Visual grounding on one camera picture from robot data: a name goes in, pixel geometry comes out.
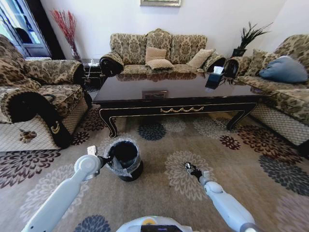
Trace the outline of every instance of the patterned sofa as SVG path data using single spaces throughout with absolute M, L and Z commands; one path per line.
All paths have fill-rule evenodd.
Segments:
M 58 149 L 91 99 L 75 60 L 24 60 L 0 35 L 0 151 Z
M 171 35 L 162 29 L 156 29 L 146 35 L 112 34 L 111 52 L 100 60 L 102 74 L 118 75 L 121 80 L 151 79 L 164 76 L 164 79 L 174 79 L 178 75 L 188 78 L 196 73 L 212 72 L 215 65 L 223 66 L 225 58 L 214 52 L 207 59 L 202 69 L 186 65 L 201 49 L 206 48 L 207 37 L 204 35 Z M 172 71 L 153 72 L 145 67 L 146 47 L 166 49 L 166 59 L 174 64 Z
M 288 37 L 274 53 L 291 56 L 302 63 L 309 73 L 309 35 Z M 233 57 L 225 66 L 225 69 L 232 71 L 238 80 L 271 94 L 271 97 L 261 102 L 251 115 L 299 146 L 299 149 L 308 152 L 309 81 L 286 84 L 257 76 L 244 76 L 251 59 L 251 57 Z

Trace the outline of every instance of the coffee table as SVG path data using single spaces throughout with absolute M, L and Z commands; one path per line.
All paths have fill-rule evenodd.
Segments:
M 226 77 L 220 82 L 210 81 L 207 74 L 159 79 L 107 78 L 93 103 L 100 105 L 99 114 L 111 138 L 117 136 L 112 118 L 127 116 L 238 112 L 227 125 L 232 130 L 261 99 L 269 96 Z

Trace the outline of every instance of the wall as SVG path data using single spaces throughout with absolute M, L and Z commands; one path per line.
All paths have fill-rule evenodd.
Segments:
M 182 0 L 180 8 L 140 7 L 140 0 L 41 0 L 66 58 L 70 47 L 50 10 L 70 10 L 77 18 L 76 43 L 82 58 L 100 58 L 110 51 L 115 32 L 144 34 L 162 28 L 177 34 L 204 34 L 207 48 L 231 56 L 248 21 L 273 22 L 286 0 Z M 263 38 L 248 47 L 258 47 Z
M 264 36 L 260 49 L 273 52 L 284 39 L 295 34 L 309 34 L 309 1 L 287 0 Z

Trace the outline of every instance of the tissue box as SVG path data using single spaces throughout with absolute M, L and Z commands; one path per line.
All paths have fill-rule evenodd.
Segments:
M 209 74 L 208 81 L 220 82 L 223 74 L 211 73 Z

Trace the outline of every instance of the floral rug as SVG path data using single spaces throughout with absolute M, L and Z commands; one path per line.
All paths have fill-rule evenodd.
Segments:
M 307 232 L 309 161 L 280 137 L 250 118 L 234 131 L 225 113 L 116 118 L 118 137 L 134 139 L 144 163 L 142 175 L 124 182 L 106 168 L 83 182 L 55 232 L 114 232 L 133 219 L 174 218 L 200 232 L 231 231 L 189 176 L 186 161 L 209 170 L 253 215 L 264 231 Z M 0 153 L 0 231 L 19 232 L 66 178 L 90 145 L 99 153 L 114 139 L 96 105 L 63 150 Z

